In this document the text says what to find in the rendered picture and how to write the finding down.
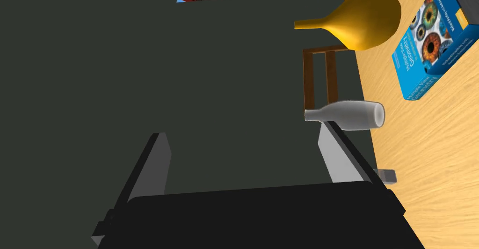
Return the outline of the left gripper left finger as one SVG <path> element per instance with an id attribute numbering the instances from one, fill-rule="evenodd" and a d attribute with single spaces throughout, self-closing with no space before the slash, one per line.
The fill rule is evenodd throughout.
<path id="1" fill-rule="evenodd" d="M 114 206 L 119 209 L 136 197 L 163 195 L 171 149 L 164 132 L 152 134 Z"/>

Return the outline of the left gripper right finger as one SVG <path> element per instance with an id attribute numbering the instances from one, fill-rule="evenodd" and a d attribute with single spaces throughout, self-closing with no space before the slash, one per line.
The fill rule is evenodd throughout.
<path id="1" fill-rule="evenodd" d="M 333 121 L 322 122 L 318 147 L 333 183 L 382 180 L 343 130 Z"/>

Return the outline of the white bottle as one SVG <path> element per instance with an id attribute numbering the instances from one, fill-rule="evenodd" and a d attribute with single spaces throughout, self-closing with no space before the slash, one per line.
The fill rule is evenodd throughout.
<path id="1" fill-rule="evenodd" d="M 385 108 L 379 102 L 344 100 L 306 109 L 305 121 L 336 122 L 344 131 L 370 130 L 384 125 Z"/>

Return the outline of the small grey block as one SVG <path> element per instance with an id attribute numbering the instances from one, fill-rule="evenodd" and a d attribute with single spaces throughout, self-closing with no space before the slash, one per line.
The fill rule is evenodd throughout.
<path id="1" fill-rule="evenodd" d="M 377 175 L 383 184 L 396 184 L 397 176 L 394 169 L 377 169 Z"/>

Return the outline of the light wooden table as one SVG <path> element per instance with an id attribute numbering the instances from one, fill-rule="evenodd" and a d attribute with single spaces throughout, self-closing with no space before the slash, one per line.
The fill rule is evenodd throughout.
<path id="1" fill-rule="evenodd" d="M 423 0 L 399 0 L 400 26 L 388 41 L 356 53 L 366 100 L 383 104 L 371 131 L 377 166 L 425 249 L 479 249 L 479 41 L 418 101 L 403 99 L 392 52 Z"/>

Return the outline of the brown wooden chair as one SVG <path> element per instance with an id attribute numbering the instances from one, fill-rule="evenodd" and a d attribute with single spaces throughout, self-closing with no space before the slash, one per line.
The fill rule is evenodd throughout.
<path id="1" fill-rule="evenodd" d="M 335 53 L 339 51 L 348 51 L 348 48 L 342 44 L 332 46 L 321 46 L 318 48 L 303 49 L 303 87 L 304 87 L 304 110 L 314 109 L 314 73 L 313 73 L 313 55 L 323 53 L 326 64 L 326 90 L 327 103 L 338 101 L 337 71 Z"/>

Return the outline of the yellow round vase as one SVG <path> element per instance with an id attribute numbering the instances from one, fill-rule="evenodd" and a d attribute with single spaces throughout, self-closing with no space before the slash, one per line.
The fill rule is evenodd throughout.
<path id="1" fill-rule="evenodd" d="M 294 29 L 324 29 L 347 49 L 364 51 L 390 39 L 400 20 L 399 0 L 344 0 L 326 17 L 294 21 Z"/>

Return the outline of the blue book with eyes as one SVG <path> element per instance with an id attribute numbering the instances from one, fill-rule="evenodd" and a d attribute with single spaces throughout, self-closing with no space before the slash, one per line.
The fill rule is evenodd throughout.
<path id="1" fill-rule="evenodd" d="M 392 60 L 403 98 L 421 99 L 479 40 L 479 0 L 424 0 Z"/>

